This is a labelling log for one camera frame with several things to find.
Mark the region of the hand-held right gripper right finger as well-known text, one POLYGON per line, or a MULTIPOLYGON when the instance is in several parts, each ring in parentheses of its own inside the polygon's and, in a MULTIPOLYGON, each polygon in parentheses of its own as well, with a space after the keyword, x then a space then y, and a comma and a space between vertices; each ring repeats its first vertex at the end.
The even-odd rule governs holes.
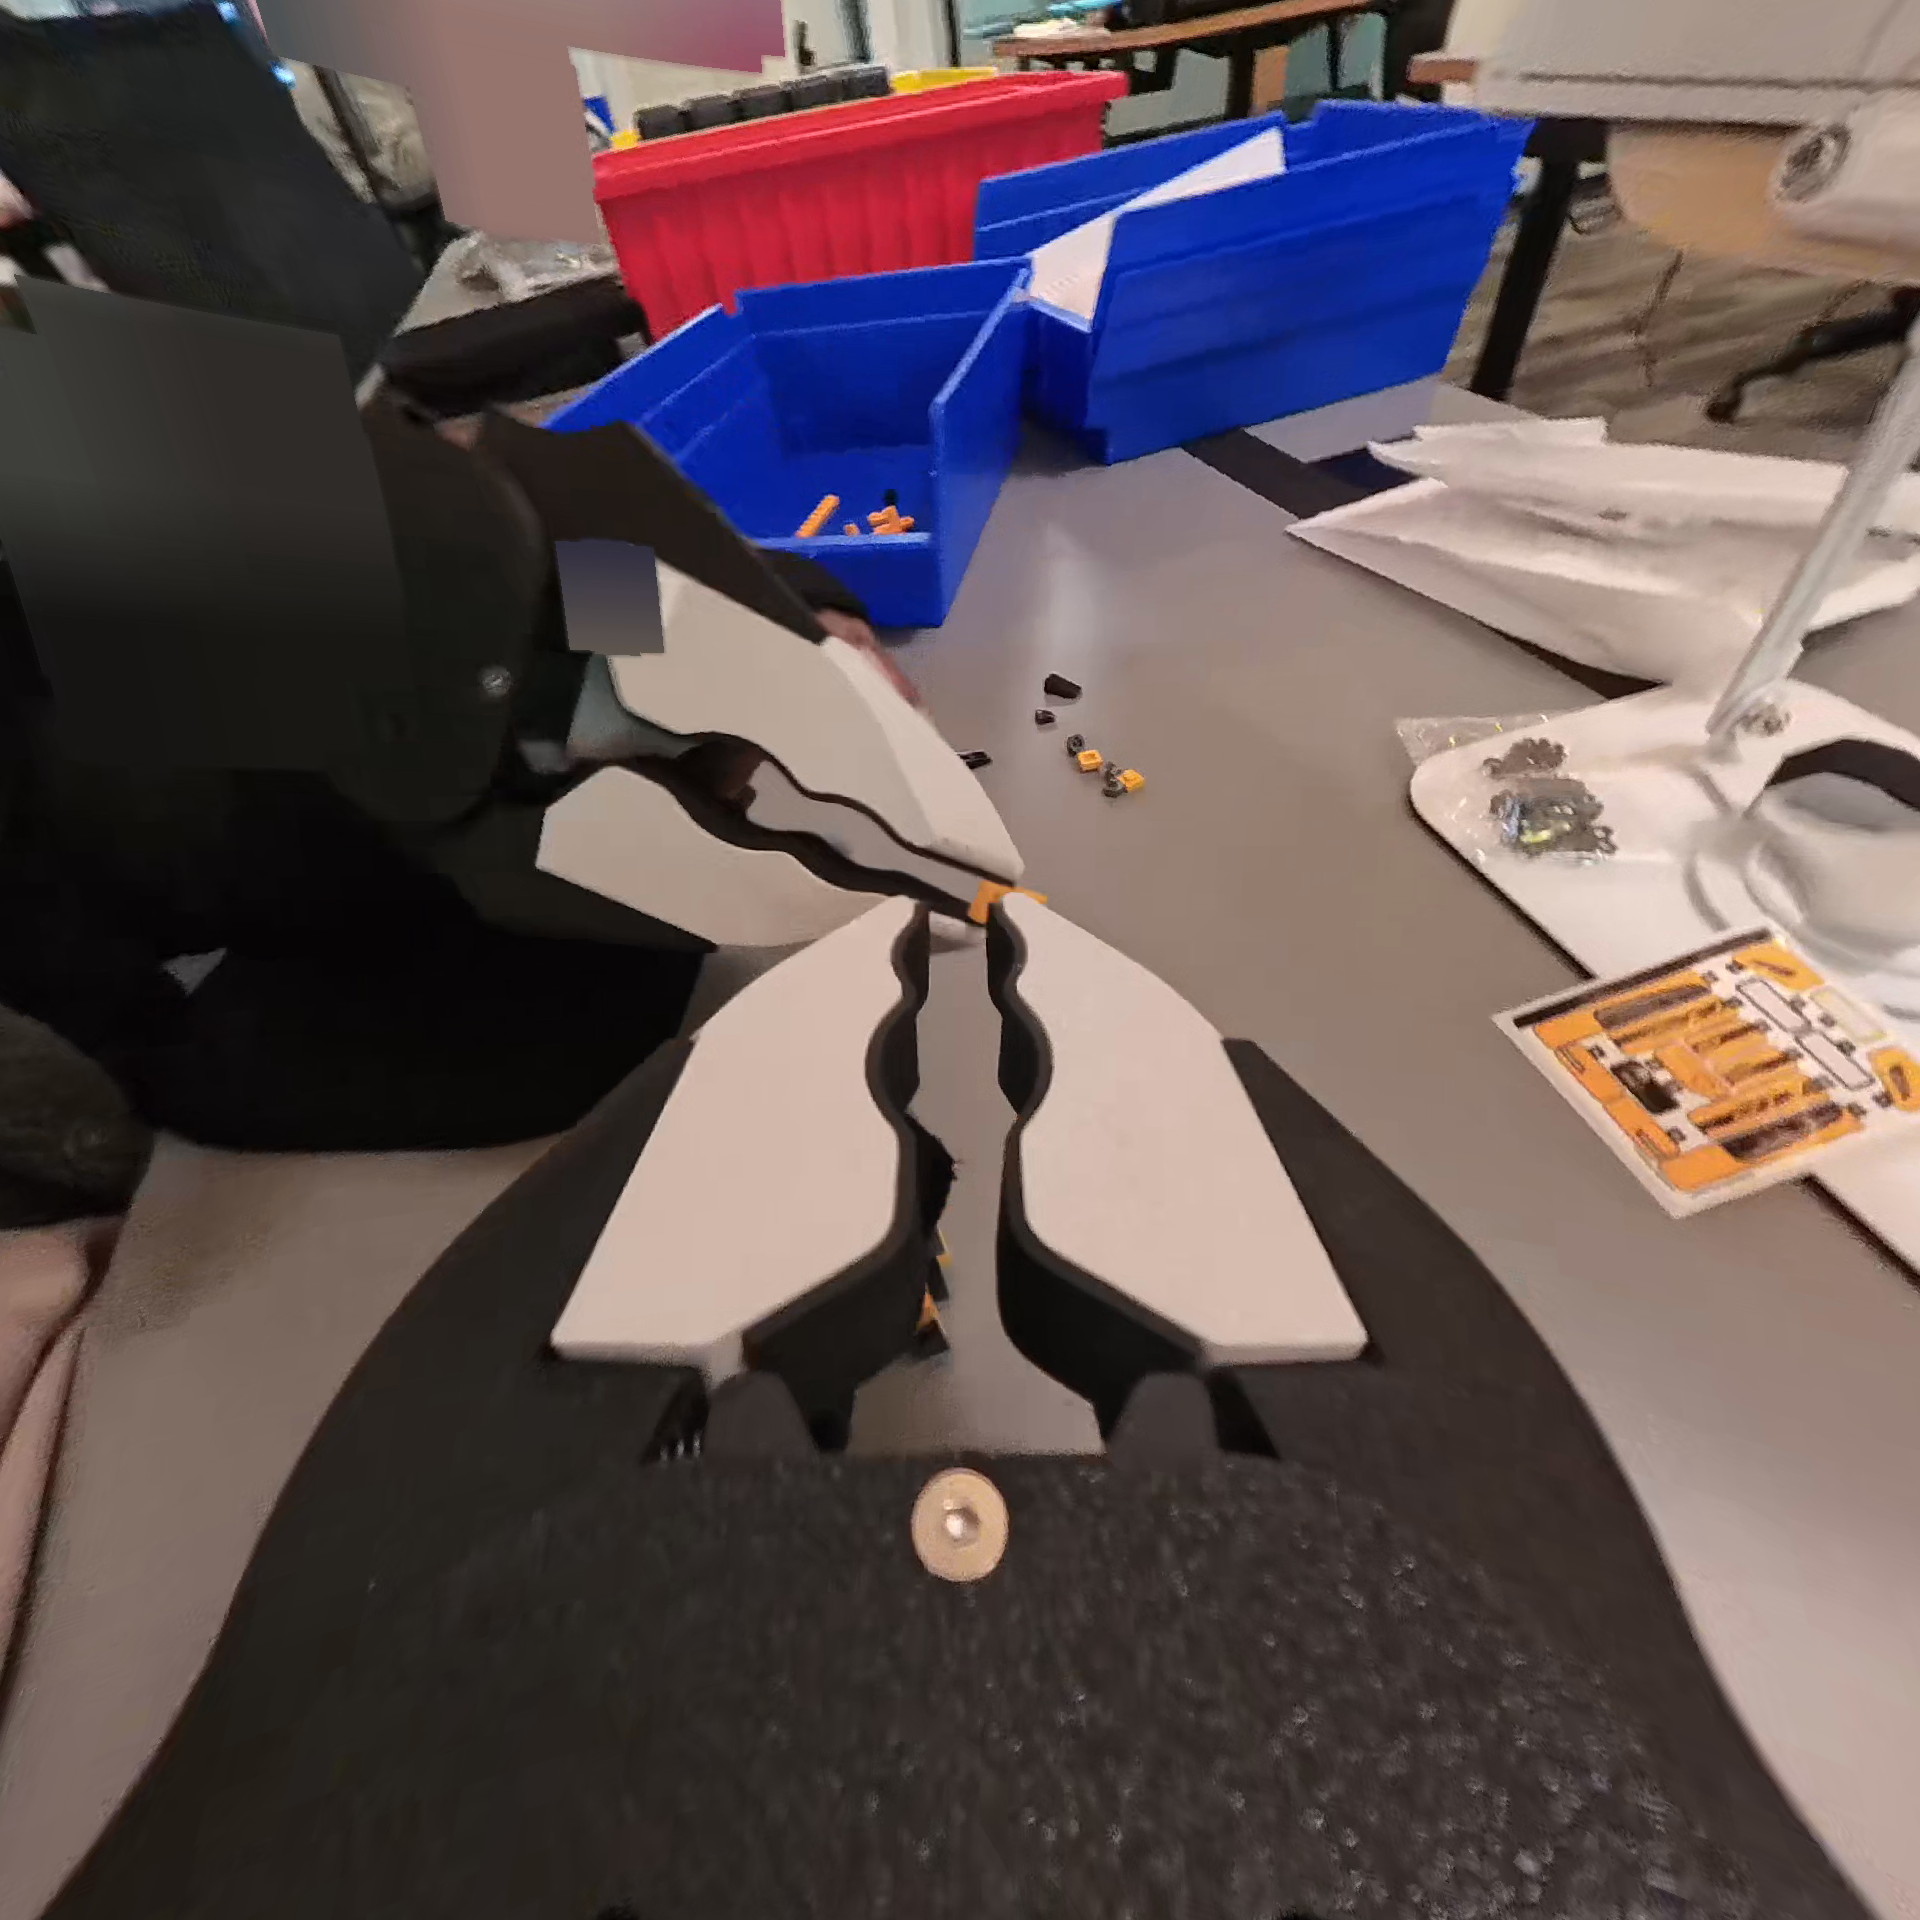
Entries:
POLYGON ((1057 1379, 1330 1364, 1365 1320, 1227 1054, 1149 965, 991 907, 1001 1326, 1057 1379))

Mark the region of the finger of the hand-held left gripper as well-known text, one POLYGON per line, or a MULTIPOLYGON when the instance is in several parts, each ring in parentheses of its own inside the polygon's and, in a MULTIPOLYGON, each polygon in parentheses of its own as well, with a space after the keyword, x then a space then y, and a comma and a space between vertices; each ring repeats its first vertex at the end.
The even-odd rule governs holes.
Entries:
POLYGON ((974 769, 911 791, 911 812, 830 791, 769 757, 792 812, 758 821, 683 780, 672 757, 577 764, 544 791, 544 878, 594 892, 715 947, 817 946, 904 894, 964 912, 974 892, 974 769))
POLYGON ((751 748, 806 801, 865 812, 933 867, 1026 885, 1007 822, 933 712, 777 577, 769 587, 773 615, 662 563, 662 644, 615 650, 615 697, 672 748, 751 748))

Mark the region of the row of black blocks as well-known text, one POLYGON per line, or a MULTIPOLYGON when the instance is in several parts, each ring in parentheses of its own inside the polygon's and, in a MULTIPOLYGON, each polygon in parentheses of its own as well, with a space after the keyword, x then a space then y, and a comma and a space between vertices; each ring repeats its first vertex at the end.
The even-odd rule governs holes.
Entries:
POLYGON ((730 84, 730 90, 707 90, 683 103, 643 103, 635 135, 618 140, 646 144, 646 140, 728 135, 728 122, 758 122, 758 120, 817 109, 817 103, 865 103, 865 102, 891 102, 885 64, 813 64, 800 76, 758 76, 758 84, 730 84))

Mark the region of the clear bag of dark parts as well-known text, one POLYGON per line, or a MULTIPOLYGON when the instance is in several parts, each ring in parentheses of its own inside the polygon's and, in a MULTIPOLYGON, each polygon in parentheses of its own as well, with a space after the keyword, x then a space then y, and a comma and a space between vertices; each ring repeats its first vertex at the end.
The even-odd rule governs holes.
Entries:
POLYGON ((1553 712, 1437 712, 1396 721, 1414 757, 1414 821, 1468 867, 1602 867, 1616 822, 1602 801, 1573 769, 1573 748, 1553 712))

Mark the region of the person's left hand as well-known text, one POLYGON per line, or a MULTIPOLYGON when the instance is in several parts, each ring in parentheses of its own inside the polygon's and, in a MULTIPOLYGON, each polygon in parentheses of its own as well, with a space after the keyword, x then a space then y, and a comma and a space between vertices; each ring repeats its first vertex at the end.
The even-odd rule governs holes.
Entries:
POLYGON ((830 642, 847 642, 854 650, 865 650, 898 684, 904 703, 924 703, 924 694, 911 684, 911 673, 898 666, 898 650, 870 636, 870 622, 826 609, 817 629, 830 642))

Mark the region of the background office desk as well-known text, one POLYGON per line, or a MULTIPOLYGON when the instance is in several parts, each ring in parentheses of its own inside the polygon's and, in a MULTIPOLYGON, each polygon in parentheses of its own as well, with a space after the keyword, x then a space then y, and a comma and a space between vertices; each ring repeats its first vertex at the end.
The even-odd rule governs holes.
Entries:
POLYGON ((1346 76, 1346 48, 1359 20, 1377 36, 1405 8, 1394 0, 1268 0, 1268 8, 1057 8, 1041 20, 1007 20, 991 36, 991 57, 1015 72, 1123 72, 1128 102, 1172 90, 1182 57, 1224 57, 1224 120, 1251 120, 1277 103, 1307 103, 1296 84, 1296 48, 1324 42, 1330 102, 1346 76))

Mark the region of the black office chair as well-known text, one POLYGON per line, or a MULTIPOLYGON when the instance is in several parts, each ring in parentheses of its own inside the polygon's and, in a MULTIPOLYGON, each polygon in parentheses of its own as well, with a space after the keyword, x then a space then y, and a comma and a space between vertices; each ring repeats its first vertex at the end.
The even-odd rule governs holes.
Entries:
POLYGON ((1870 347, 1897 347, 1897 345, 1910 345, 1914 319, 1920 319, 1920 292, 1914 281, 1901 281, 1878 311, 1824 319, 1824 320, 1795 331, 1767 364, 1738 370, 1701 400, 1701 416, 1707 419, 1738 419, 1757 384, 1773 384, 1773 377, 1795 377, 1795 370, 1814 370, 1814 364, 1841 364, 1841 358, 1870 358, 1870 347))

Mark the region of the person's beige hoodie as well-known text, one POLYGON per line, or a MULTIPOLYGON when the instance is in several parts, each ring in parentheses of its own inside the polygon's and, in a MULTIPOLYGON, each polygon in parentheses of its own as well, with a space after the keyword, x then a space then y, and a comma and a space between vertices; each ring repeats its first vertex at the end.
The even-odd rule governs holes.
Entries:
POLYGON ((0 1669, 13 1661, 43 1514, 60 1455, 85 1297, 118 1214, 0 1235, 0 1669))

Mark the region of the person's left forearm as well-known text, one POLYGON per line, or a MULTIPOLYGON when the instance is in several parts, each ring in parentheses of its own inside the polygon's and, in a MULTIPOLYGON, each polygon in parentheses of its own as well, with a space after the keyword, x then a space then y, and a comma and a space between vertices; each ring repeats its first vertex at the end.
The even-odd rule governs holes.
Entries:
POLYGON ((325 780, 220 780, 165 878, 212 957, 123 1045, 165 1136, 255 1157, 508 1148, 577 1129, 683 1033, 707 946, 491 924, 325 780))

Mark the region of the red storage bin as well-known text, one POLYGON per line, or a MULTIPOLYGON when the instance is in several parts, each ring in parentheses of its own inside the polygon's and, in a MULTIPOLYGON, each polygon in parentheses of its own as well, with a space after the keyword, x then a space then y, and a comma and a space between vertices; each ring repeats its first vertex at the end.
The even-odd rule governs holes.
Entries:
POLYGON ((964 267, 974 185, 1105 144, 1123 72, 996 72, 933 90, 643 140, 594 205, 646 331, 769 281, 964 267))

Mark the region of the orange black sticker sheet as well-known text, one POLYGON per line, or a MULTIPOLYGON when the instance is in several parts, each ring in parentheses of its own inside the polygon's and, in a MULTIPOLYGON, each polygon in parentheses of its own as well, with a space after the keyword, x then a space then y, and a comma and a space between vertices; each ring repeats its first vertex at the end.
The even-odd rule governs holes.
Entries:
POLYGON ((1501 1033, 1668 1221, 1920 1148, 1914 1022, 1773 924, 1515 1001, 1501 1033))

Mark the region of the white book stand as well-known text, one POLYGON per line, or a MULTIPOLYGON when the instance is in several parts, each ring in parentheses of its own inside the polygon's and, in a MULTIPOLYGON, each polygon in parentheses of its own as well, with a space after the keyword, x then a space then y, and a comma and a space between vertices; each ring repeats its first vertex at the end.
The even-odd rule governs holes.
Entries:
MULTIPOLYGON (((1599 120, 1623 214, 1675 246, 1914 281, 1914 8, 1513 8, 1468 76, 1507 120, 1599 120)), ((1824 601, 1897 530, 1910 481, 1914 331, 1752 660, 1719 694, 1655 684, 1556 721, 1573 769, 1623 806, 1632 848, 1492 867, 1487 885, 1573 965, 1623 976, 1773 924, 1914 1022, 1914 947, 1805 927, 1744 821, 1788 753, 1914 753, 1914 725, 1795 677, 1824 601)), ((1914 1165, 1814 1188, 1914 1265, 1914 1165)))

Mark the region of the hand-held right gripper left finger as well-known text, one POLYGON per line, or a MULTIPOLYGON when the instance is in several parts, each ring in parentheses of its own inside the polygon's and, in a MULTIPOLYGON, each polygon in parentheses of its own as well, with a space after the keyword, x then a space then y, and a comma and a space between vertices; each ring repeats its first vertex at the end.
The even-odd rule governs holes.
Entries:
POLYGON ((885 894, 695 1030, 551 1330, 561 1361, 773 1372, 773 1330, 920 1221, 885 1045, 920 1033, 924 938, 924 907, 885 894))

